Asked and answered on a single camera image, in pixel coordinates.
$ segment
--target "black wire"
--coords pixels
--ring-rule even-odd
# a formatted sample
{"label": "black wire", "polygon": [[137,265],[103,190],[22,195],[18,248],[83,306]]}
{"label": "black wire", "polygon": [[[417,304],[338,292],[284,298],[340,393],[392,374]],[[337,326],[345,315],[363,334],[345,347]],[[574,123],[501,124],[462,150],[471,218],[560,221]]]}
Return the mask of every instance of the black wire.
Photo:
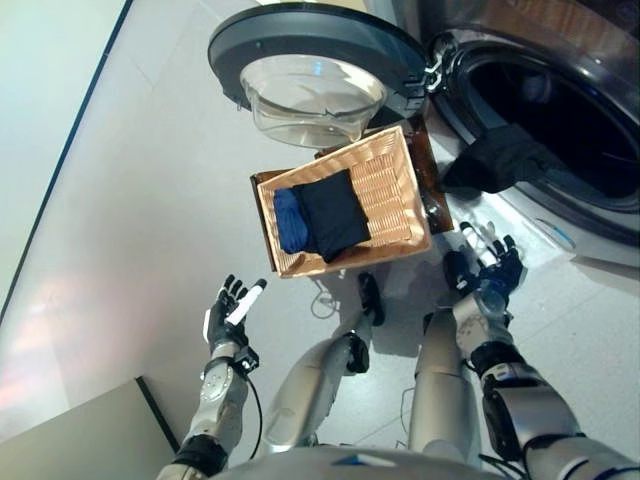
{"label": "black wire", "polygon": [[415,387],[405,388],[402,391],[402,400],[400,401],[400,423],[402,424],[402,429],[404,430],[404,433],[406,433],[407,435],[409,435],[409,431],[407,430],[407,427],[404,424],[404,399],[405,399],[405,395],[409,393],[411,390],[415,390]]}
{"label": "black wire", "polygon": [[517,473],[518,475],[520,475],[520,478],[529,478],[529,476],[525,472],[523,472],[518,467],[515,467],[515,466],[511,465],[509,462],[507,462],[506,460],[503,460],[501,458],[491,457],[489,455],[484,455],[483,453],[478,455],[478,458],[480,460],[482,460],[483,462],[487,462],[489,465],[493,465],[494,467],[497,467],[498,465],[500,465],[500,466],[502,466],[504,468],[507,468],[507,469],[511,470],[512,472]]}
{"label": "black wire", "polygon": [[256,406],[258,407],[258,419],[259,419],[259,426],[258,426],[258,439],[256,440],[256,446],[253,447],[253,452],[251,453],[251,456],[249,457],[249,460],[252,460],[253,457],[256,456],[256,452],[258,451],[258,447],[260,446],[260,439],[262,438],[262,406],[260,405],[260,398],[258,398],[258,391],[256,390],[256,386],[253,384],[253,382],[251,381],[251,379],[249,377],[247,377],[247,382],[249,382],[249,386],[251,387],[251,391],[253,392],[253,396],[256,399]]}
{"label": "black wire", "polygon": [[[322,300],[320,297],[324,294],[329,294],[329,292],[326,292],[322,289],[320,289],[320,291],[318,292],[318,294],[315,296],[315,298],[312,300],[311,302],[311,315],[313,315],[314,317],[320,319],[320,320],[326,320],[327,318],[330,318],[334,313],[336,313],[338,311],[338,307],[336,305],[336,301],[333,298],[329,298],[329,301],[327,300]],[[326,315],[319,315],[316,313],[315,309],[314,309],[314,305],[316,303],[320,303],[325,305],[326,307],[328,307],[330,309],[330,312]]]}
{"label": "black wire", "polygon": [[501,463],[499,462],[496,462],[496,463],[487,462],[487,463],[491,465],[493,468],[495,468],[496,470],[498,470],[504,476],[504,478],[508,478],[509,480],[516,480],[515,477],[511,474],[511,472],[509,472],[509,470],[504,468]]}
{"label": "black wire", "polygon": [[467,360],[466,358],[462,361],[462,365],[467,367],[473,373],[478,373],[478,371],[473,367],[473,365],[471,365],[471,362],[469,362],[469,360]]}

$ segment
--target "woven basket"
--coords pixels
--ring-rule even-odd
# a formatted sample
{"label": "woven basket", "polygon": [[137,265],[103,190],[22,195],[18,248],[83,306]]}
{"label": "woven basket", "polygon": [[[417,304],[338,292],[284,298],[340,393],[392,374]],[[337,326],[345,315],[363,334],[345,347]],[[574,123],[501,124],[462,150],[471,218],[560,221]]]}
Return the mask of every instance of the woven basket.
{"label": "woven basket", "polygon": [[[280,248],[274,192],[310,183],[348,168],[367,216],[371,240],[348,248],[327,264],[312,253]],[[281,277],[297,277],[388,261],[428,250],[431,235],[401,127],[384,130],[258,186],[269,246]]]}

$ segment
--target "folded blue towel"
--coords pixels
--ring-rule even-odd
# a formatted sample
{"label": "folded blue towel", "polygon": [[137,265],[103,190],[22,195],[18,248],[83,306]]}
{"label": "folded blue towel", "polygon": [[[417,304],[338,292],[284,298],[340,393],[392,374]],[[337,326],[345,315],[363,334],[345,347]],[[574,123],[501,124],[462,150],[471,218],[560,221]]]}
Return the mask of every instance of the folded blue towel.
{"label": "folded blue towel", "polygon": [[304,250],[309,240],[309,229],[300,214],[298,200],[289,188],[275,191],[273,207],[280,236],[280,246],[287,253]]}

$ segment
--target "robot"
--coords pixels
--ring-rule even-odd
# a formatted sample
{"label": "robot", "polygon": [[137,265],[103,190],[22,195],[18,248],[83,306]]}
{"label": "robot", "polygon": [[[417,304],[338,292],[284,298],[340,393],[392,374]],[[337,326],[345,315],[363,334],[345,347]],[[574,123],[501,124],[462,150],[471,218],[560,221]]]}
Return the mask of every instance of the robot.
{"label": "robot", "polygon": [[[507,305],[524,268],[513,239],[488,245],[471,225],[460,227],[479,271],[472,272],[461,251],[444,258],[451,292],[424,319],[407,451],[321,446],[315,434],[342,376],[367,371],[371,330],[385,320],[375,279],[361,273],[361,315],[298,360],[265,416],[253,460],[227,470],[242,434],[247,384],[253,388],[248,375],[258,366],[245,315],[266,286],[259,280],[247,289],[229,276],[205,314],[211,357],[198,410],[157,479],[489,480],[514,478],[514,472],[533,480],[640,478],[640,465],[581,432],[567,403],[514,345]],[[491,445],[502,457],[494,466],[504,476],[469,463],[477,419],[464,365],[480,380]]]}

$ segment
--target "gray floor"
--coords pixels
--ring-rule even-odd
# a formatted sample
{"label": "gray floor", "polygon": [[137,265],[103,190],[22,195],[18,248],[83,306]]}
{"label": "gray floor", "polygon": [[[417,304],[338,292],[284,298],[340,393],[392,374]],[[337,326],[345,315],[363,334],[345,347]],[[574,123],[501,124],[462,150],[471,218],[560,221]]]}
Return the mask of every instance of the gray floor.
{"label": "gray floor", "polygon": [[[202,314],[230,272],[270,281],[247,326],[264,404],[292,362],[355,313],[356,272],[269,273],[248,177],[301,165],[312,152],[258,134],[209,69],[213,28],[245,3],[134,2],[0,330],[2,438],[137,375],[183,435],[207,357]],[[468,215],[483,220],[464,208],[457,219]],[[529,228],[507,210],[497,230],[516,225]],[[637,282],[577,265],[538,233],[517,240],[531,267],[511,305],[521,350],[587,434],[638,457]],[[440,242],[373,269],[389,321],[374,333],[370,372],[344,380],[321,441],[393,448],[406,440],[401,393],[412,386],[421,318],[444,291]],[[232,463],[255,440],[252,402]]]}

